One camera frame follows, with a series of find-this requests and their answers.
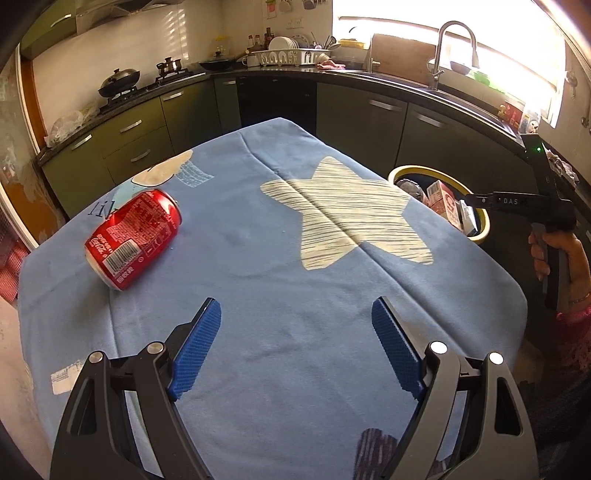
white dish rack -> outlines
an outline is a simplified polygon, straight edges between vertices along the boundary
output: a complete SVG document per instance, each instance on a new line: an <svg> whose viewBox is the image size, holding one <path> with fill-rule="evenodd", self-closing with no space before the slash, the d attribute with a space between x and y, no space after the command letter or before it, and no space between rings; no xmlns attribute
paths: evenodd
<svg viewBox="0 0 591 480"><path fill-rule="evenodd" d="M285 48L283 50L263 50L254 52L259 63L264 67L268 65L316 65L320 54L325 53L330 57L330 50L316 48Z"/></svg>

black countertop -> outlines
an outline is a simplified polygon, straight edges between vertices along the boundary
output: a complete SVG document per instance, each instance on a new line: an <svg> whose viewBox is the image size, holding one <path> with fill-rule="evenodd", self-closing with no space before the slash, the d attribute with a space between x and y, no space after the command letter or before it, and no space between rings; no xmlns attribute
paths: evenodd
<svg viewBox="0 0 591 480"><path fill-rule="evenodd" d="M472 129L479 131L483 135L495 140L508 150L522 157L525 153L521 139L516 136L509 127L502 126L499 121L486 121L486 115L492 117L488 112L479 109L476 106L469 105L467 102L458 99L444 92L430 92L424 86L408 82L396 77L376 74L376 77L368 77L357 72L330 72L318 70L315 67L239 67L224 72L204 72L196 73L194 76L186 77L167 85L156 87L143 95L134 96L129 101L119 105L117 108L102 114L90 120L83 127L77 130L71 137L64 140L53 148L44 148L35 158L37 166L41 167L50 161L56 154L66 148L68 145L83 138L92 129L98 127L103 122L117 116L126 110L139 105L140 103L156 98L157 96L177 90L179 88L202 82L212 78L235 78L241 76L287 76L294 78L306 78L317 82L331 83L355 89L365 90L367 92L379 95L389 96L402 100L404 102L414 103L416 105L429 108L432 111L446 115L449 118L457 120Z"/></svg>

hand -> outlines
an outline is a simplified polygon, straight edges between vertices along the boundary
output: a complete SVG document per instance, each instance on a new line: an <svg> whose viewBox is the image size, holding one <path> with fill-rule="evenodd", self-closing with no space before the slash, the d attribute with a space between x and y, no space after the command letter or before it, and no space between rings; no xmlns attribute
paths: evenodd
<svg viewBox="0 0 591 480"><path fill-rule="evenodd" d="M564 250L569 258L570 270L570 301L582 299L591 291L591 274L589 262L583 245L572 232L552 232L542 236L544 242L554 248ZM534 257L534 269L538 280L550 274L550 267L545 262L544 251L536 243L533 232L528 239L531 244L531 256ZM591 305L591 296L583 301L569 304L568 312L579 312Z"/></svg>

cutting board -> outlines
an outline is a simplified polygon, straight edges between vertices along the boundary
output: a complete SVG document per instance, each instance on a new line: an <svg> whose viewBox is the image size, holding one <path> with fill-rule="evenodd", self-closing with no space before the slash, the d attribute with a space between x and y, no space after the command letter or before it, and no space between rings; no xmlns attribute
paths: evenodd
<svg viewBox="0 0 591 480"><path fill-rule="evenodd" d="M372 55L374 61L381 63L374 67L375 72L428 85L431 72L427 62L435 57L435 45L376 33L372 39Z"/></svg>

wall socket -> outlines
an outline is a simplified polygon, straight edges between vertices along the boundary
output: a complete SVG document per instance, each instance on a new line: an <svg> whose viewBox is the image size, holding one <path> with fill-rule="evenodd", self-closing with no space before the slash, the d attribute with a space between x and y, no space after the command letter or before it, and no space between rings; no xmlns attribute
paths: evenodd
<svg viewBox="0 0 591 480"><path fill-rule="evenodd" d="M301 18L294 18L293 20L289 20L289 22L287 22L287 29L293 30L294 28L302 28L301 20Z"/></svg>

